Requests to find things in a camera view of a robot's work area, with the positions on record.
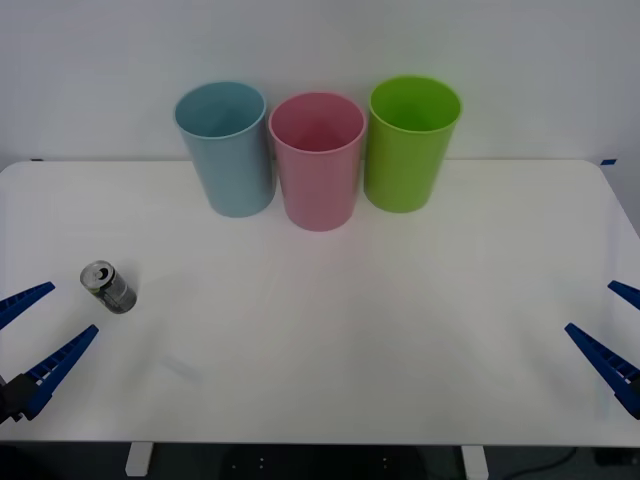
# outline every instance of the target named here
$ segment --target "white wall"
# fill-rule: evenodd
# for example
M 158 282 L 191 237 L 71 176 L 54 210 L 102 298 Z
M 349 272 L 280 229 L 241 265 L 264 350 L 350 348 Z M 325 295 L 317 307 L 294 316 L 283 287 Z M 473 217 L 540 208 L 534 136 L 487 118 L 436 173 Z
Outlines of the white wall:
M 617 157 L 629 196 L 639 26 L 638 0 L 5 0 L 0 162 L 186 155 L 172 108 L 211 80 L 364 104 L 416 72 L 463 97 L 449 156 Z

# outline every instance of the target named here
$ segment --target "light blue cup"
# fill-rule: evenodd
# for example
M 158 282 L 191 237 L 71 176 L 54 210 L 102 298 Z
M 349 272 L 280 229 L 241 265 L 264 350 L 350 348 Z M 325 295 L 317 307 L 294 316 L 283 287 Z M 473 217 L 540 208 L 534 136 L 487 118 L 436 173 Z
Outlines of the light blue cup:
M 175 120 L 213 209 L 248 217 L 275 192 L 264 97 L 236 82 L 203 85 L 176 105 Z

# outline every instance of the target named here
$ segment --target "cup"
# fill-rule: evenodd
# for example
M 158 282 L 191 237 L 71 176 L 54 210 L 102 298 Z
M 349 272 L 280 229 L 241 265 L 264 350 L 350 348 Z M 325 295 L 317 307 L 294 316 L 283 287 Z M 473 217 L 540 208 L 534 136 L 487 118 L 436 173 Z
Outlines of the cup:
M 376 207 L 411 212 L 429 199 L 462 102 L 433 78 L 403 75 L 369 99 L 364 191 Z
M 237 82 L 203 85 L 176 105 L 176 124 L 209 203 L 221 215 L 247 217 L 273 199 L 265 112 L 260 92 Z
M 296 225 L 327 231 L 349 220 L 366 125 L 360 107 L 331 92 L 296 95 L 271 113 L 284 207 Z

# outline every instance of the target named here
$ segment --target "white table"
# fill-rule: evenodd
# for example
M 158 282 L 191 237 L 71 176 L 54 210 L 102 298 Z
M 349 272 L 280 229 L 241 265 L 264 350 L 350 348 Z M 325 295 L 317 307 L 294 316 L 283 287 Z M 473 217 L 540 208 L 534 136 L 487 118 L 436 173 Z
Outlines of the white table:
M 109 314 L 79 283 L 112 262 Z M 328 233 L 280 194 L 228 219 L 188 162 L 19 163 L 0 174 L 0 297 L 56 290 L 0 333 L 11 379 L 95 323 L 43 412 L 1 440 L 640 446 L 563 331 L 640 365 L 640 241 L 582 161 L 448 161 L 428 205 L 360 196 Z

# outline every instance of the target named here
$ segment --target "table leg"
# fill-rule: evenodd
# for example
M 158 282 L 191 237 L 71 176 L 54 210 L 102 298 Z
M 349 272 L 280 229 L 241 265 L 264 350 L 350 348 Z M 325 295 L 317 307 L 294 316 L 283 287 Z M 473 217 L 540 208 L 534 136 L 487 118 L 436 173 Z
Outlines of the table leg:
M 153 451 L 153 442 L 133 442 L 124 471 L 127 477 L 146 477 Z
M 489 468 L 481 445 L 463 446 L 462 460 L 467 480 L 488 480 Z

